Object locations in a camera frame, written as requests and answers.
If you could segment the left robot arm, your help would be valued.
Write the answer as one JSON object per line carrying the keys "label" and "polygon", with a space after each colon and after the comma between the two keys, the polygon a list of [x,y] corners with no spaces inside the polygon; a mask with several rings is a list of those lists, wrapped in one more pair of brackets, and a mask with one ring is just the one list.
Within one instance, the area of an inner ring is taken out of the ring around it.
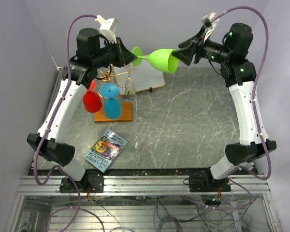
{"label": "left robot arm", "polygon": [[84,177],[85,168],[74,157],[75,148],[65,143],[72,116],[97,77],[99,68],[109,65],[123,67],[136,60],[136,56],[125,48],[112,29],[85,28],[79,31],[76,41],[76,54],[67,57],[60,89],[51,110],[38,132],[28,135],[27,142],[35,151],[35,176],[38,175],[37,161],[41,156],[62,169],[73,179],[72,187],[83,192],[89,186],[89,180]]}

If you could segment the green plastic goblet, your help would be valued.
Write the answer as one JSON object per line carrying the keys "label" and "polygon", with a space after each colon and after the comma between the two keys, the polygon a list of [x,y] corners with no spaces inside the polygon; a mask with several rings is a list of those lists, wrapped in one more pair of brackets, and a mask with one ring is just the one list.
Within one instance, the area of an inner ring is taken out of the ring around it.
{"label": "green plastic goblet", "polygon": [[132,62],[132,65],[139,66],[143,60],[147,60],[158,71],[174,73],[179,64],[179,59],[172,55],[174,51],[175,49],[158,49],[145,56],[140,47],[135,47],[132,49],[132,53],[137,59]]}

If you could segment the red plastic goblet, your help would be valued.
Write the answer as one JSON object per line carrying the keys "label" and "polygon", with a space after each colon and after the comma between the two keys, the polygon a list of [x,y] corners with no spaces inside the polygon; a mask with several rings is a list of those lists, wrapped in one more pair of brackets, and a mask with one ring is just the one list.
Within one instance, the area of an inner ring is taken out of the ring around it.
{"label": "red plastic goblet", "polygon": [[96,81],[93,80],[83,96],[83,104],[85,109],[90,113],[96,113],[102,108],[102,101],[97,92],[93,91]]}

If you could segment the gold framed whiteboard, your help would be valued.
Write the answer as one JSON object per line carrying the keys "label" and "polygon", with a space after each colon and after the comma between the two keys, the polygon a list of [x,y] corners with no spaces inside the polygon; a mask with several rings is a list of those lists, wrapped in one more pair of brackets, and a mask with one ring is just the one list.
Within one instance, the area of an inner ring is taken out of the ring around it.
{"label": "gold framed whiteboard", "polygon": [[[166,82],[164,74],[154,69],[149,63],[142,62],[139,66],[131,65],[135,70],[131,73],[131,77],[135,82],[136,92],[146,91],[164,87]],[[116,73],[122,72],[122,68],[116,68]],[[120,90],[120,95],[124,95],[124,90]]]}

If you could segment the clear wine glass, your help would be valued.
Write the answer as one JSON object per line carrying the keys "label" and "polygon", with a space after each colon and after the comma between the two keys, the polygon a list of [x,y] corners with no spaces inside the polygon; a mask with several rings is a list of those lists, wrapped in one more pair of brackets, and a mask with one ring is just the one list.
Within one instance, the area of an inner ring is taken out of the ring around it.
{"label": "clear wine glass", "polygon": [[134,81],[131,78],[131,73],[128,73],[128,77],[124,81],[125,87],[125,96],[128,99],[132,99],[136,96],[136,89],[135,89],[135,84]]}

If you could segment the blue plastic goblet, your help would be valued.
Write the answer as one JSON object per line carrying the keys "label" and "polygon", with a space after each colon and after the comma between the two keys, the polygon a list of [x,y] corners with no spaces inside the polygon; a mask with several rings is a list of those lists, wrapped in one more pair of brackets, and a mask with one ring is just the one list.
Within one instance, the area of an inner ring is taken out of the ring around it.
{"label": "blue plastic goblet", "polygon": [[109,119],[117,119],[121,116],[121,104],[116,98],[119,94],[119,87],[114,83],[107,83],[101,87],[101,95],[105,98],[103,110]]}

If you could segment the aluminium rail frame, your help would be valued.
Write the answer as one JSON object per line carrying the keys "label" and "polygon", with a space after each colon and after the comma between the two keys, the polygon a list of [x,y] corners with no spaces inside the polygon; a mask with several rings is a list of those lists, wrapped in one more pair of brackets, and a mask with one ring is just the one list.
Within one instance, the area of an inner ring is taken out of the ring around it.
{"label": "aluminium rail frame", "polygon": [[[221,183],[216,187],[203,188],[201,181],[185,180],[188,175],[143,175],[143,176],[123,176],[123,175],[102,175],[96,173],[97,178],[101,180],[102,185],[94,187],[90,196],[107,197],[107,196],[188,196],[188,195],[218,195],[218,187],[222,189],[224,195],[248,195],[261,194],[266,203],[264,207],[268,216],[269,224],[273,232],[282,232],[275,207],[272,204],[272,198],[267,181],[259,180],[253,175],[231,175],[228,179],[219,180]],[[18,185],[16,195],[19,196],[55,196],[55,197],[77,197],[76,190],[72,192],[63,192],[62,179],[65,176],[51,176],[47,183],[39,186],[33,175],[23,176]]]}

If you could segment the wooden rack base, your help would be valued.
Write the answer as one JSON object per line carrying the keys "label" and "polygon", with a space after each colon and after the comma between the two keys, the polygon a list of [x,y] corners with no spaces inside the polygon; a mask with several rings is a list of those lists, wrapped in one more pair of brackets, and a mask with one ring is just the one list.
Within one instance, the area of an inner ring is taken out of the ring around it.
{"label": "wooden rack base", "polygon": [[94,114],[95,123],[106,123],[106,122],[131,122],[132,121],[132,103],[131,102],[122,102],[121,103],[122,114],[117,119],[109,119],[102,109]]}

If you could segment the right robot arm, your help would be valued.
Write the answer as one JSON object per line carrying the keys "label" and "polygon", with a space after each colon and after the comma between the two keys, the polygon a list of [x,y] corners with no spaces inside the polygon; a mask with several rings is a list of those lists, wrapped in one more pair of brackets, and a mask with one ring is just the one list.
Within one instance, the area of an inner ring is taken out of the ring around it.
{"label": "right robot arm", "polygon": [[220,186],[220,179],[242,164],[254,162],[276,150],[276,141],[269,140],[257,102],[255,66],[246,56],[253,40],[252,29],[243,23],[234,23],[224,35],[222,43],[211,41],[213,30],[202,26],[200,31],[178,45],[172,55],[189,66],[205,58],[220,64],[220,75],[231,95],[239,124],[239,142],[227,145],[225,155],[210,168],[211,175],[204,178],[208,191]]}

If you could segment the colourful treehouse book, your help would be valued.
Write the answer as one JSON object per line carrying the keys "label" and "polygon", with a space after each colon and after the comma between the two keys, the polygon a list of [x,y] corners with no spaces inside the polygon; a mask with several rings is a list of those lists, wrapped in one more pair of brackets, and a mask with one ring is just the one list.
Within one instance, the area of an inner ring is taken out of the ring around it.
{"label": "colourful treehouse book", "polygon": [[93,167],[105,173],[127,143],[126,139],[108,129],[84,154],[84,159]]}

